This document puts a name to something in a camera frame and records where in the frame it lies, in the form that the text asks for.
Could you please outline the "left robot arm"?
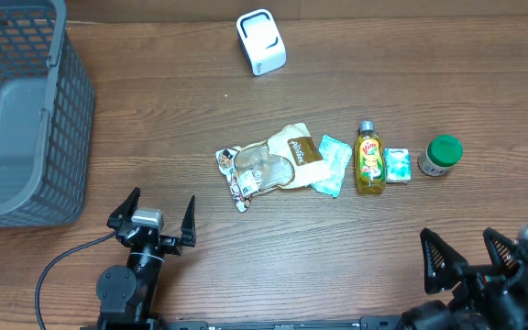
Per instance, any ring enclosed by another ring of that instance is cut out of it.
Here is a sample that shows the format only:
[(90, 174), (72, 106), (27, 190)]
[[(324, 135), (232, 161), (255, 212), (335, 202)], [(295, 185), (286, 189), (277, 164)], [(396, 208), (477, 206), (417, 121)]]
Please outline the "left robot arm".
[(166, 322), (151, 312), (165, 257), (180, 256), (185, 247), (196, 245), (194, 197), (181, 221), (181, 234), (166, 236), (163, 212), (140, 207), (140, 195), (141, 190), (134, 188), (107, 220), (129, 254), (125, 265), (106, 269), (96, 282), (100, 300), (97, 329), (166, 329)]

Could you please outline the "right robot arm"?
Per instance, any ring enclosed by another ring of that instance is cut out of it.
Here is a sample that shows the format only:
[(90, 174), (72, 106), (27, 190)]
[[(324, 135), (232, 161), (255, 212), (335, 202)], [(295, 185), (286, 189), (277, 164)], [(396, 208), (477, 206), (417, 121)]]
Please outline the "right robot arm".
[(448, 303), (434, 300), (401, 315), (402, 330), (505, 329), (528, 330), (528, 226), (516, 239), (487, 228), (487, 265), (471, 265), (435, 231), (420, 233), (424, 290), (433, 295), (451, 291)]

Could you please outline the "green lidded jar with tissues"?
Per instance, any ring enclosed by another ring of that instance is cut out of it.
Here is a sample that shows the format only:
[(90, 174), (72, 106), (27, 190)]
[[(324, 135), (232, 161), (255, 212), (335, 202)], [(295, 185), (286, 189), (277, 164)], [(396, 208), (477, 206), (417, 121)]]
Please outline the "green lidded jar with tissues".
[(435, 137), (418, 157), (420, 170), (429, 176), (442, 176), (463, 156), (461, 142), (451, 135)]

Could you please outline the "small teal tissue pack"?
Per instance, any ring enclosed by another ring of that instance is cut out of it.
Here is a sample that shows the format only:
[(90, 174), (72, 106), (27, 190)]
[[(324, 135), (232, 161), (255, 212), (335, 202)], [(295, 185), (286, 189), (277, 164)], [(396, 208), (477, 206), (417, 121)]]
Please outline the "small teal tissue pack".
[(386, 148), (386, 182), (407, 183), (412, 178), (411, 158), (406, 148)]

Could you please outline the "yellow liquid bottle silver cap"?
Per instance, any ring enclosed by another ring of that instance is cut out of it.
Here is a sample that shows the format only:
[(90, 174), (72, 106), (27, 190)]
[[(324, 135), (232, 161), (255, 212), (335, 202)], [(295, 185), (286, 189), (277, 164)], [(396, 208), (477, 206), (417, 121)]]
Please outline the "yellow liquid bottle silver cap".
[(362, 121), (354, 147), (354, 170), (357, 190), (361, 194), (382, 194), (386, 186), (384, 147), (374, 123)]

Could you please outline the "brown snack wrapper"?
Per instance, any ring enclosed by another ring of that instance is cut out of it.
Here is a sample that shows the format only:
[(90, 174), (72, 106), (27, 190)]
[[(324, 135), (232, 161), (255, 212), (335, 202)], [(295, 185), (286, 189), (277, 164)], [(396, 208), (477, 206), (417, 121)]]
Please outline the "brown snack wrapper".
[(266, 140), (215, 153), (236, 209), (244, 213), (252, 199), (274, 190), (292, 190), (330, 177), (329, 165), (304, 123), (290, 124)]

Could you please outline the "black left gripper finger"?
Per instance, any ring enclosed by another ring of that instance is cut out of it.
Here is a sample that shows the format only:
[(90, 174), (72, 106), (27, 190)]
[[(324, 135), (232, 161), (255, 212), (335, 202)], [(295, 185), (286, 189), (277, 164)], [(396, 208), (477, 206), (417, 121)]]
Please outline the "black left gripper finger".
[(195, 196), (193, 195), (187, 206), (185, 215), (181, 222), (181, 245), (194, 248), (196, 246), (195, 228)]
[(133, 213), (138, 208), (140, 195), (140, 188), (135, 187), (128, 197), (108, 216), (106, 225), (111, 229), (119, 229), (125, 222), (130, 222)]

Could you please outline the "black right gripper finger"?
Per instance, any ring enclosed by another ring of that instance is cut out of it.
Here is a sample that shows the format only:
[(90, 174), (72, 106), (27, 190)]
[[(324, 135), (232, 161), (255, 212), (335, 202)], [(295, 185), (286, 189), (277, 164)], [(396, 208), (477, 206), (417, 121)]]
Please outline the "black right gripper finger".
[(500, 266), (507, 278), (514, 276), (520, 268), (515, 260), (517, 244), (491, 227), (484, 230), (483, 238), (492, 264)]
[(461, 281), (463, 270), (468, 267), (468, 261), (429, 228), (421, 231), (420, 239), (425, 292), (437, 294), (453, 289)]

